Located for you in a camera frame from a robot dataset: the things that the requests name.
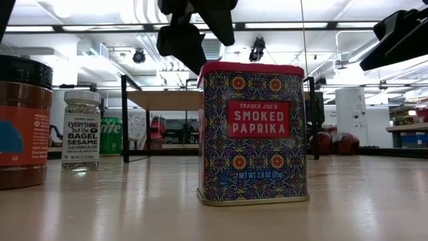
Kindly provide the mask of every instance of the red label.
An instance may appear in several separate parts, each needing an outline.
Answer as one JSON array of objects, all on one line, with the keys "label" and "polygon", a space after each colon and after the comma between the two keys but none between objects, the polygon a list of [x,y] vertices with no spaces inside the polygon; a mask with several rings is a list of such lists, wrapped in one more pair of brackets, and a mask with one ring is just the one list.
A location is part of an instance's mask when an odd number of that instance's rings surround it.
[{"label": "red label", "polygon": [[229,137],[290,137],[290,103],[230,100],[228,104]]},{"label": "red label", "polygon": [[0,166],[45,164],[49,111],[0,106]]}]

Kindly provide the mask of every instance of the shelf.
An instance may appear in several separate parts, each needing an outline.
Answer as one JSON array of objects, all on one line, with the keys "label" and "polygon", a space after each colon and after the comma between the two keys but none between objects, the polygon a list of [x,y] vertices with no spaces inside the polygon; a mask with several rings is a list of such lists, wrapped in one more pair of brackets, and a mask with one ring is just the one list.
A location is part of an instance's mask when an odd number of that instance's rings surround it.
[{"label": "shelf", "polygon": [[198,91],[128,91],[128,99],[145,110],[199,110]]},{"label": "shelf", "polygon": [[387,131],[388,132],[428,131],[428,123],[418,123],[418,124],[412,124],[412,125],[387,127]]}]

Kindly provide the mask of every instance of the black lid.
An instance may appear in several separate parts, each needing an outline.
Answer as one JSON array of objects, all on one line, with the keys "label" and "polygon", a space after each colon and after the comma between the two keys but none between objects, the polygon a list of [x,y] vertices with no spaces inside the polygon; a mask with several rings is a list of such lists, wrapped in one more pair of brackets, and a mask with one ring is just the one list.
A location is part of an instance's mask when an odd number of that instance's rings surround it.
[{"label": "black lid", "polygon": [[0,81],[18,82],[52,89],[52,69],[26,58],[0,55]]}]

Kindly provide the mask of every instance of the wooden table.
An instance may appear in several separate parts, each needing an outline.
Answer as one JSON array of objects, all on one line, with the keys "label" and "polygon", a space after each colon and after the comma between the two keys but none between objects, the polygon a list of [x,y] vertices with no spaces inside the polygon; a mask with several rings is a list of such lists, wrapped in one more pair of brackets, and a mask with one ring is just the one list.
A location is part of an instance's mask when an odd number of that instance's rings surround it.
[{"label": "wooden table", "polygon": [[394,148],[401,148],[403,147],[401,133],[428,132],[428,123],[387,127],[387,131],[393,134]]}]

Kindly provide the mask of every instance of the blue and red pattern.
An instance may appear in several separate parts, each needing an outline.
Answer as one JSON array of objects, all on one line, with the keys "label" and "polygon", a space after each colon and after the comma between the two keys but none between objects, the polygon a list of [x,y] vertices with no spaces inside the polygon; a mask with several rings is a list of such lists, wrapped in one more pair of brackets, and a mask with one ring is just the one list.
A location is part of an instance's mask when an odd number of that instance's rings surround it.
[{"label": "blue and red pattern", "polygon": [[[307,196],[302,77],[216,70],[204,76],[203,90],[199,190],[204,198],[224,202]],[[230,100],[289,102],[290,138],[229,138]]]}]

